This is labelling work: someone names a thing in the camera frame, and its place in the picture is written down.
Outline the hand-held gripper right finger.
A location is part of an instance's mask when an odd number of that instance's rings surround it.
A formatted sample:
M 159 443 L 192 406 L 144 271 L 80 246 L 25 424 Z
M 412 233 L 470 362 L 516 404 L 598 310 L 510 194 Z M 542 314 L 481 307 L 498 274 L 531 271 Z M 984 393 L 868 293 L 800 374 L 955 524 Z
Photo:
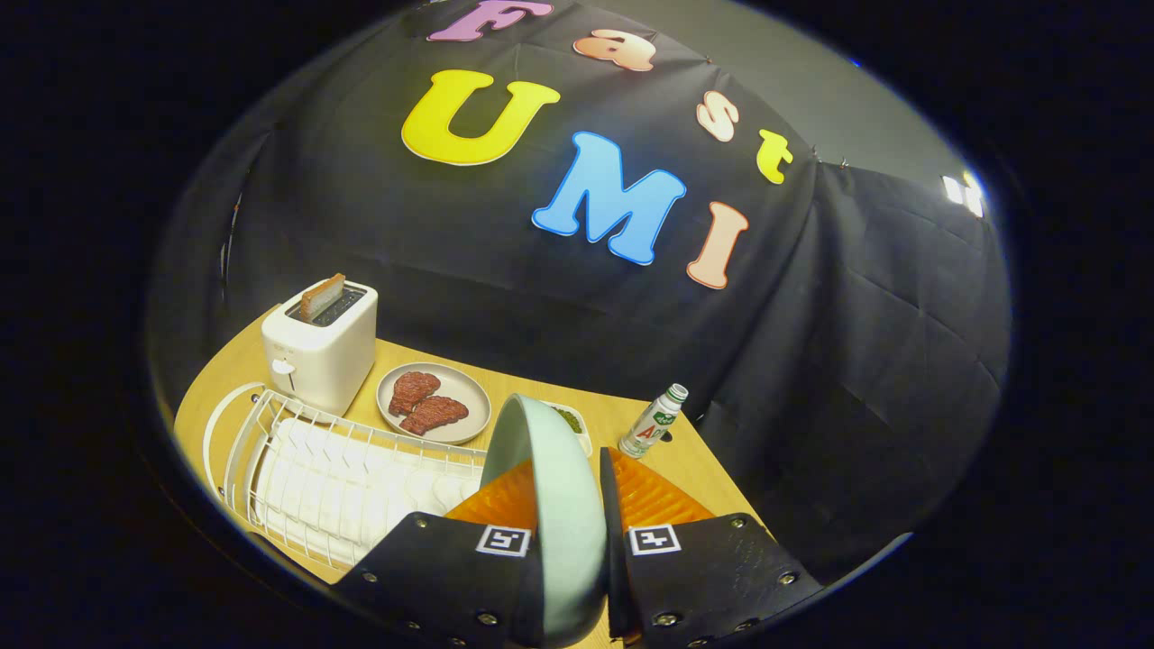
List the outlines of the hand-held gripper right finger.
M 627 648 L 750 648 L 823 592 L 754 514 L 710 513 L 615 448 L 600 471 L 609 633 Z

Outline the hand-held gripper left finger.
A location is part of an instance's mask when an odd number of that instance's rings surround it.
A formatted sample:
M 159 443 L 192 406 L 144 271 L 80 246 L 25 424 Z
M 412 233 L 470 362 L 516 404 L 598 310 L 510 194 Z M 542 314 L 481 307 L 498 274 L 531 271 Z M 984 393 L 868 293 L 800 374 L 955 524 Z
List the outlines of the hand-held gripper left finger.
M 427 648 L 540 648 L 544 559 L 531 462 L 445 515 L 411 513 L 334 585 Z

